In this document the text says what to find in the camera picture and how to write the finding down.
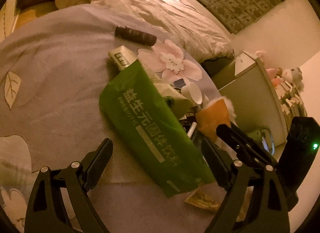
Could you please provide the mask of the dark brown cosmetic bottle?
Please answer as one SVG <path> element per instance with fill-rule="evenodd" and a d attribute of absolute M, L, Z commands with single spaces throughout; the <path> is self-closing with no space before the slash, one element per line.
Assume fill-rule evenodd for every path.
<path fill-rule="evenodd" d="M 120 37 L 122 39 L 136 42 L 146 46 L 154 46 L 154 44 L 157 42 L 156 36 L 129 27 L 116 27 L 114 35 L 116 37 Z"/>

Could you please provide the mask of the green portable heater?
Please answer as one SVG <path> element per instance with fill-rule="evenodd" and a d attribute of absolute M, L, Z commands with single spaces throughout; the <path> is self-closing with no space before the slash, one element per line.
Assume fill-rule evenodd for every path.
<path fill-rule="evenodd" d="M 261 145 L 269 154 L 274 155 L 275 145 L 272 132 L 268 126 L 260 126 L 246 133 L 251 139 Z"/>

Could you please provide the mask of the stack of books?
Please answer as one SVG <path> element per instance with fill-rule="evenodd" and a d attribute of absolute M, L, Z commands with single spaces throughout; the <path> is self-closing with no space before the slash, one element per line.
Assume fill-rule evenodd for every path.
<path fill-rule="evenodd" d="M 287 128 L 291 126 L 294 117 L 307 117 L 304 103 L 295 86 L 283 82 L 275 87 L 275 91 Z"/>

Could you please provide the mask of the white bedside cabinet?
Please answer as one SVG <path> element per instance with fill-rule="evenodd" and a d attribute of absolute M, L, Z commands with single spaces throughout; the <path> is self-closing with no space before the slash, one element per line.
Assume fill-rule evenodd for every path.
<path fill-rule="evenodd" d="M 287 127 L 280 101 L 261 60 L 244 51 L 212 78 L 222 96 L 229 98 L 235 122 L 245 133 L 266 126 L 275 146 L 286 142 Z"/>

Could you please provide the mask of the yellow crumpled wrapper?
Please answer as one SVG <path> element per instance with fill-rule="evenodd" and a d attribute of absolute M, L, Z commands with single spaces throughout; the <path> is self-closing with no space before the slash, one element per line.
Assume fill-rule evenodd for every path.
<path fill-rule="evenodd" d="M 184 200 L 185 203 L 195 206 L 199 209 L 217 212 L 220 204 L 213 200 L 208 194 L 202 191 L 200 188 L 195 189 L 190 195 Z"/>

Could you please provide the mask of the grey plush toy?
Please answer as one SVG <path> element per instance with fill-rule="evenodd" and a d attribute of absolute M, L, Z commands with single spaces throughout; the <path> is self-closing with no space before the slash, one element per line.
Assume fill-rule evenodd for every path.
<path fill-rule="evenodd" d="M 299 91 L 303 91 L 303 75 L 300 68 L 285 69 L 282 78 L 292 85 L 295 85 Z"/>

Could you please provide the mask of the pink plush toy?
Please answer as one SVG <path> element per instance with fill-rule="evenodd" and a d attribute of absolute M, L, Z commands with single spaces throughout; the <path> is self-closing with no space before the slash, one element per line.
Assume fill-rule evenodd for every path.
<path fill-rule="evenodd" d="M 271 80 L 273 87 L 277 87 L 283 81 L 281 75 L 283 73 L 282 68 L 270 68 L 269 63 L 270 59 L 265 50 L 258 50 L 255 52 L 255 55 L 260 59 L 263 64 L 268 77 Z"/>

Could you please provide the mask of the orange paper wrapper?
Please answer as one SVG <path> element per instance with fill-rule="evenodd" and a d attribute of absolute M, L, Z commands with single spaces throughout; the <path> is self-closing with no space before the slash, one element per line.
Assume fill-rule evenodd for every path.
<path fill-rule="evenodd" d="M 195 114 L 197 129 L 212 141 L 215 141 L 218 136 L 216 129 L 221 124 L 226 124 L 231 127 L 229 112 L 224 99 L 219 99 L 210 104 L 207 108 Z"/>

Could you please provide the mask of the white paper cup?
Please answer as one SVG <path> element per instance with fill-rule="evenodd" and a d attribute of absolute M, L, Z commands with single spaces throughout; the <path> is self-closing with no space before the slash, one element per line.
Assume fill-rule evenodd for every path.
<path fill-rule="evenodd" d="M 195 83 L 188 83 L 181 88 L 181 95 L 187 98 L 192 104 L 202 104 L 202 93 Z"/>

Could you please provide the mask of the green prebiotic drink pouch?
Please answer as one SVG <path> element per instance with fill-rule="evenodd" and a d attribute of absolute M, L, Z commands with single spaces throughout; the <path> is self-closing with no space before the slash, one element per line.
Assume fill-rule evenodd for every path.
<path fill-rule="evenodd" d="M 214 182 L 201 150 L 188 137 L 139 61 L 106 85 L 99 106 L 167 197 Z"/>

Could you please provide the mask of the lilac floral round tablecloth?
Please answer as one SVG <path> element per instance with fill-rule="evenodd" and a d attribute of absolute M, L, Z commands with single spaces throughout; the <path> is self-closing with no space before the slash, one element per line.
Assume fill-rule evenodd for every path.
<path fill-rule="evenodd" d="M 214 214 L 168 198 L 128 150 L 99 108 L 99 95 L 118 69 L 108 52 L 136 43 L 115 38 L 128 26 L 171 39 L 162 29 L 103 6 L 79 5 L 49 13 L 1 42 L 1 86 L 20 78 L 1 97 L 1 207 L 24 230 L 27 201 L 43 166 L 60 169 L 82 160 L 105 138 L 114 152 L 89 193 L 111 232 L 204 232 Z"/>

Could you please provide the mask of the white striped tube box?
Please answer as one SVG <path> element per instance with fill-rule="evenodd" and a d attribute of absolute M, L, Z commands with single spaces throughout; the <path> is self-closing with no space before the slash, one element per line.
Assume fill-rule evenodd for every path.
<path fill-rule="evenodd" d="M 141 62 L 138 57 L 134 54 L 133 51 L 131 51 L 126 46 L 120 46 L 118 48 L 115 48 L 108 52 L 109 57 L 114 61 L 119 71 L 124 70 L 125 68 L 129 67 L 131 64 L 133 64 L 135 61 L 138 61 L 141 63 L 143 69 L 147 73 L 149 79 L 153 83 L 161 83 L 161 79 L 159 76 L 151 70 L 149 67 L 147 67 L 143 62 Z"/>

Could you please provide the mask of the brown pillow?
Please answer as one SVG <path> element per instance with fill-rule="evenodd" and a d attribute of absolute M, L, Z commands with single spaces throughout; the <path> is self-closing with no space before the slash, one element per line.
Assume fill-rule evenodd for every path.
<path fill-rule="evenodd" d="M 15 29 L 18 29 L 28 22 L 57 10 L 58 8 L 56 7 L 55 2 L 45 2 L 25 8 L 18 14 Z"/>

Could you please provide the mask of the bed with cream duvet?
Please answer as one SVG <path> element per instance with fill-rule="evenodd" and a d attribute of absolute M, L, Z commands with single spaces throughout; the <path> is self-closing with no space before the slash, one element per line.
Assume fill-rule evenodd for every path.
<path fill-rule="evenodd" d="M 234 57 L 231 41 L 223 30 L 182 0 L 55 0 L 58 9 L 84 3 L 106 6 L 153 25 L 199 63 Z"/>

